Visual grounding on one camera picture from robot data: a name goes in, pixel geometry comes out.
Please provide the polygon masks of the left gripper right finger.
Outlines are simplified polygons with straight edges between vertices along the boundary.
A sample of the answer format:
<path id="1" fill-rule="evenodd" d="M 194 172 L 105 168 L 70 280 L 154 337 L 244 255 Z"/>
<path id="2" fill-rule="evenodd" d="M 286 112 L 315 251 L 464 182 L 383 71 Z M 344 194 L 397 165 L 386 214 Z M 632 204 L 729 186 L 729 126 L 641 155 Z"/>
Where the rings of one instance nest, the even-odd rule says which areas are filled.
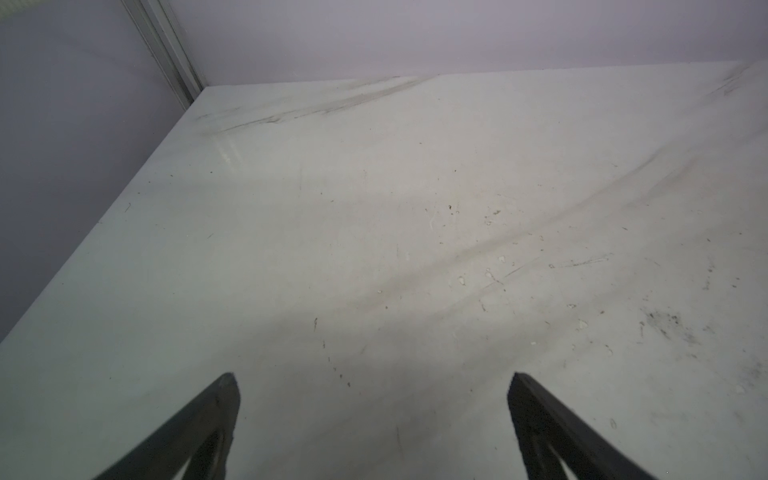
<path id="1" fill-rule="evenodd" d="M 530 479 L 650 479 L 532 376 L 516 372 L 507 404 Z"/>

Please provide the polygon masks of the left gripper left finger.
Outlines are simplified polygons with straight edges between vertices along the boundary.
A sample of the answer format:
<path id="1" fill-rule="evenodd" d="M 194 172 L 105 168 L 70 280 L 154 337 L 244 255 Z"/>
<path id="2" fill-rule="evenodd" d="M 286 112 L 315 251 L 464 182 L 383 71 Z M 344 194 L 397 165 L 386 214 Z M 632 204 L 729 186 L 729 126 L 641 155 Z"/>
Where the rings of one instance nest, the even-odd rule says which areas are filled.
<path id="1" fill-rule="evenodd" d="M 100 479 L 223 479 L 241 402 L 236 377 L 219 376 Z"/>

